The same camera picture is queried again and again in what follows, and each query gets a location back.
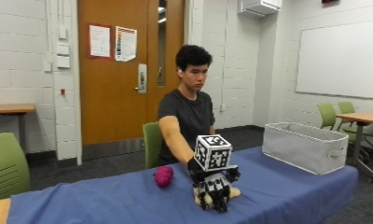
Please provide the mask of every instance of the black t-shirt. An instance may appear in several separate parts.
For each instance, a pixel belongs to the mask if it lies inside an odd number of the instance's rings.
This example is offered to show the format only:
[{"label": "black t-shirt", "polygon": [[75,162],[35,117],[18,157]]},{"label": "black t-shirt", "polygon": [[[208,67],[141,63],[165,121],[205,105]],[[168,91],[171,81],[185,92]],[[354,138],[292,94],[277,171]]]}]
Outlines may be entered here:
[{"label": "black t-shirt", "polygon": [[[177,117],[180,132],[192,150],[196,150],[196,138],[198,135],[210,134],[210,126],[214,124],[213,102],[210,95],[202,91],[196,93],[196,100],[189,100],[175,89],[167,93],[159,105],[159,119],[165,116]],[[163,140],[159,154],[160,165],[177,162],[171,149]]]}]

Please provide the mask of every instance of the table leg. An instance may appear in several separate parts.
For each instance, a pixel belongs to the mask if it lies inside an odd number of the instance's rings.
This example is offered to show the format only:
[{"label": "table leg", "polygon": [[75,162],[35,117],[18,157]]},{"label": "table leg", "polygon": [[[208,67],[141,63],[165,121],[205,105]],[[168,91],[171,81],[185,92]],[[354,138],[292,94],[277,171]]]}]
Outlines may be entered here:
[{"label": "table leg", "polygon": [[363,134],[363,125],[358,122],[355,147],[354,147],[354,150],[353,150],[353,161],[351,161],[351,164],[354,166],[358,165],[358,159],[359,159],[359,154],[361,154],[362,134]]},{"label": "table leg", "polygon": [[365,122],[357,122],[358,130],[357,130],[357,141],[355,146],[353,150],[353,160],[351,165],[355,166],[365,175],[369,176],[370,182],[373,183],[373,170],[363,164],[363,162],[359,160],[359,153],[361,153],[361,142],[362,142],[362,136],[363,136],[363,126],[367,125]]},{"label": "table leg", "polygon": [[27,153],[27,136],[26,136],[26,114],[19,114],[18,116],[18,122],[19,122],[19,134],[20,134],[20,146],[24,150],[24,153]]}]

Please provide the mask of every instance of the air conditioning unit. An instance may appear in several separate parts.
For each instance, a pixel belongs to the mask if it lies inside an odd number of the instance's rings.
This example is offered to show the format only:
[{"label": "air conditioning unit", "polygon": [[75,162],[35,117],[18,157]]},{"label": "air conditioning unit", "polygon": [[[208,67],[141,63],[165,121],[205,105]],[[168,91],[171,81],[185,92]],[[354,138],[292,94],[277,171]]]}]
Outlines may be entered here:
[{"label": "air conditioning unit", "polygon": [[278,12],[281,7],[282,0],[237,0],[237,13],[258,18]]}]

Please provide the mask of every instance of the storage basket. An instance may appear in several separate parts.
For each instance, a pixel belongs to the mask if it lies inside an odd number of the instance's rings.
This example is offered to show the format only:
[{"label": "storage basket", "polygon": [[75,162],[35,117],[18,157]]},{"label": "storage basket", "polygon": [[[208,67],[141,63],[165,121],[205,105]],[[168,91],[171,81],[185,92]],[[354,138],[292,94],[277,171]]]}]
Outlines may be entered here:
[{"label": "storage basket", "polygon": [[262,152],[280,161],[325,175],[345,166],[347,135],[293,122],[265,126]]}]

